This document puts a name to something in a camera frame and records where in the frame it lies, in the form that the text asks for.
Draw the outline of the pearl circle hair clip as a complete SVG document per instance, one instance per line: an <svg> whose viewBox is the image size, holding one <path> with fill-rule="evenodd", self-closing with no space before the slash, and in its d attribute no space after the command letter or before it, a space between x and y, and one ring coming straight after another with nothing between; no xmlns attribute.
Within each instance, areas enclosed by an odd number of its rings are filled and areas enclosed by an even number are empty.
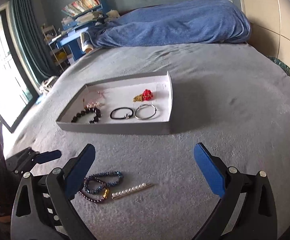
<svg viewBox="0 0 290 240"><path fill-rule="evenodd" d="M85 108L93 108L93 107L102 107L104 106L104 103L98 102L98 101L92 101L85 105Z"/></svg>

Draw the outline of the white wardrobe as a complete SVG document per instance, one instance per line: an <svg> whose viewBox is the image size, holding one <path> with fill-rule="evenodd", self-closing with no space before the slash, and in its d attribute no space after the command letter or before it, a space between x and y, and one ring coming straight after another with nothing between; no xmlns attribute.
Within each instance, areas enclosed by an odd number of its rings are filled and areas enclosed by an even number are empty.
<svg viewBox="0 0 290 240"><path fill-rule="evenodd" d="M290 0L243 0L251 22L249 44L290 68Z"/></svg>

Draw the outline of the grey cardboard tray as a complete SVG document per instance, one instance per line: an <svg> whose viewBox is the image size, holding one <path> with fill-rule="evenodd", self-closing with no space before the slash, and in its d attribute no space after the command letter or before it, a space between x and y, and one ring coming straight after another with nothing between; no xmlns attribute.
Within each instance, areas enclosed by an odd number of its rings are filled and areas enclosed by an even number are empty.
<svg viewBox="0 0 290 240"><path fill-rule="evenodd" d="M145 89L152 91L150 101L133 102ZM85 108L92 101L102 107ZM135 109L142 104L153 104L156 115L149 120L137 120ZM71 98L56 120L69 132L98 134L170 134L173 107L173 86L169 72L145 73L115 77L83 85Z"/></svg>

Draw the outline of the teal curtain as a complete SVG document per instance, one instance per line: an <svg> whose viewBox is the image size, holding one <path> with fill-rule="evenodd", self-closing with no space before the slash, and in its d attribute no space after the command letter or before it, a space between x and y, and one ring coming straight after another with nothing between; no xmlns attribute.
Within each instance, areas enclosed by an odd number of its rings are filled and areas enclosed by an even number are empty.
<svg viewBox="0 0 290 240"><path fill-rule="evenodd" d="M57 76L56 65L35 20L31 0L10 0L10 2L18 40L33 76L38 83Z"/></svg>

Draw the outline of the white shelf rack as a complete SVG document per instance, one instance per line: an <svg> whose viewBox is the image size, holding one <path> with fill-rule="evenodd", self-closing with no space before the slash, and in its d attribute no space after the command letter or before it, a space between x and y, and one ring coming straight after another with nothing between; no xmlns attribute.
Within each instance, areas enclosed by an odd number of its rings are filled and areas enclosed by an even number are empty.
<svg viewBox="0 0 290 240"><path fill-rule="evenodd" d="M53 25L47 26L45 23L41 25L41 31L57 70L60 73L64 72L72 63L72 54L69 54L64 47L57 46L57 39L61 37L61 34Z"/></svg>

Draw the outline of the red bead gold charm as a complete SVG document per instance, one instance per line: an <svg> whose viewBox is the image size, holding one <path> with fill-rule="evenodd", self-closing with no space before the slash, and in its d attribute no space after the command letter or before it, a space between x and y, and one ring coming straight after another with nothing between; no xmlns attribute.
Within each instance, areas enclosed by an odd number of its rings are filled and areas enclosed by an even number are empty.
<svg viewBox="0 0 290 240"><path fill-rule="evenodd" d="M150 101L154 97L153 93L149 89L145 89L142 94L139 94L133 98L133 102Z"/></svg>

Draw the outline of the window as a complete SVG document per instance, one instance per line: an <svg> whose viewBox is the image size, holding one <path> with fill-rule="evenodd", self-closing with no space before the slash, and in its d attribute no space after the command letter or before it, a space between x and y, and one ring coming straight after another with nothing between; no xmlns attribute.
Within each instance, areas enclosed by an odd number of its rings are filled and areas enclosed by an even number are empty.
<svg viewBox="0 0 290 240"><path fill-rule="evenodd" d="M0 10L0 122L14 132L38 99L17 55L6 9Z"/></svg>

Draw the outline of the row of books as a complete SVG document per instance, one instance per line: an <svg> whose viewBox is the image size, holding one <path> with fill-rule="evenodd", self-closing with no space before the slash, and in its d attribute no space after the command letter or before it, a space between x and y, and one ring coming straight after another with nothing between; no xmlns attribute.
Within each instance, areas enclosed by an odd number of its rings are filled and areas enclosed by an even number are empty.
<svg viewBox="0 0 290 240"><path fill-rule="evenodd" d="M69 17L76 17L91 9L95 9L99 5L101 5L100 0L75 0L66 5L61 11Z"/></svg>

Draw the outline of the blue towel blanket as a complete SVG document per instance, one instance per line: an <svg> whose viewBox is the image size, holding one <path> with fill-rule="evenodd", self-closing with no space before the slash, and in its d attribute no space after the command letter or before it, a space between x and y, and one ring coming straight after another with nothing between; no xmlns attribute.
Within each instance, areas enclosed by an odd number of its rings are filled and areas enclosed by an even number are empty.
<svg viewBox="0 0 290 240"><path fill-rule="evenodd" d="M242 43L251 35L245 14L229 0L188 0L139 8L81 33L84 51L183 43Z"/></svg>

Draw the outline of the grey bed blanket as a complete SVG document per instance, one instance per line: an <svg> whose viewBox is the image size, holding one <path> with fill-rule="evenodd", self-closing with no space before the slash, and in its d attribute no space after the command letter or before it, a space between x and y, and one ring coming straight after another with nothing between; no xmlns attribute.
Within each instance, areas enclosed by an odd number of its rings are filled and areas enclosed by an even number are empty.
<svg viewBox="0 0 290 240"><path fill-rule="evenodd" d="M86 83L148 72L169 73L172 134L65 132L56 119ZM275 197L278 234L290 226L290 77L246 44L181 44L90 53L69 67L47 97L4 133L4 155L32 147L62 157L37 165L46 174L90 143L92 173L119 170L122 189L149 189L104 204L77 194L73 205L97 239L191 239L218 202L193 157L202 142L240 172L266 172Z"/></svg>

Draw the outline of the blue desk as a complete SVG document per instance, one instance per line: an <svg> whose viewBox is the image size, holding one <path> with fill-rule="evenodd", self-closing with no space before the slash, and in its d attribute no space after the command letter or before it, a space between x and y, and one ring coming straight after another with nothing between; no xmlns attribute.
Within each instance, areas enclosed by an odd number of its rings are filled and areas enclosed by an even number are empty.
<svg viewBox="0 0 290 240"><path fill-rule="evenodd" d="M64 33L52 38L52 40L48 42L48 45L55 44L58 49L68 46L74 61L77 61L85 55L78 42L80 34L88 28L94 27L97 22L104 23L104 20L107 18L106 13L109 11L110 9L106 1L100 0L100 5L97 5L86 12L82 12L80 15L74 16L74 21L69 24L69 27L65 27ZM101 12L102 17L96 18L95 20L86 21L85 23L78 23L75 21L78 17L85 16L89 12Z"/></svg>

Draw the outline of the pearl bar hair clip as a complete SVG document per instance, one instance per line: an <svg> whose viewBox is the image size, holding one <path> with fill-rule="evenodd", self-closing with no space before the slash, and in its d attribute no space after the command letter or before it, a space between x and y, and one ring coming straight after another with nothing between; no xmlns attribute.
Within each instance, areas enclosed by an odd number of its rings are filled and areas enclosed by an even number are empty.
<svg viewBox="0 0 290 240"><path fill-rule="evenodd" d="M139 191L145 190L145 189L150 188L152 186L153 186L152 183L142 183L142 184L130 187L130 188L126 189L126 190L121 190L121 191L118 191L118 192L114 192L114 193L112 193L111 198L112 199L119 199L121 197L128 196L129 194L133 194L133 193L137 193Z"/></svg>

